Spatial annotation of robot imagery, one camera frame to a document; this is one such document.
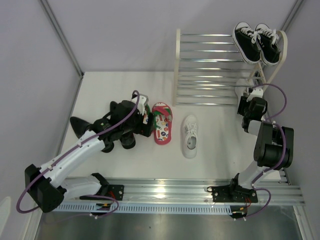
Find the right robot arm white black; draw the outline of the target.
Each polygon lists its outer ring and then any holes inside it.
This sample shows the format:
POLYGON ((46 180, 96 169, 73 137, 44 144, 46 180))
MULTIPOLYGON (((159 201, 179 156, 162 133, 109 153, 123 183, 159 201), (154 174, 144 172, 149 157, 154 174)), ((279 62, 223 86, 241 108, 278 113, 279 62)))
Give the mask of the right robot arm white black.
POLYGON ((268 103, 261 97, 239 98, 237 113, 243 117, 241 127, 257 136, 253 149, 253 162, 230 181, 228 196, 231 201, 256 203, 256 184, 267 175, 288 168, 293 161, 294 129, 280 126, 276 122, 263 120, 268 103))

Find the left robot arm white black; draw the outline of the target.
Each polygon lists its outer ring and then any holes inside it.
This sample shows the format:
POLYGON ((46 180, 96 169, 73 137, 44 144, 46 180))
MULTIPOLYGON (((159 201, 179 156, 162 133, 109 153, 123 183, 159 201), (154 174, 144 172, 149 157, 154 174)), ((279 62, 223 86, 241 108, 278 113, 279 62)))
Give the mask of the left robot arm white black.
POLYGON ((109 153, 115 141, 126 150, 136 145, 135 135, 149 137, 153 131, 153 113, 148 97, 135 95, 131 100, 112 101, 110 111, 94 123, 72 116, 70 124, 78 141, 49 162, 24 171, 28 194, 44 213, 56 209, 64 200, 121 200, 109 182, 100 174, 67 179, 68 175, 98 152, 109 153))

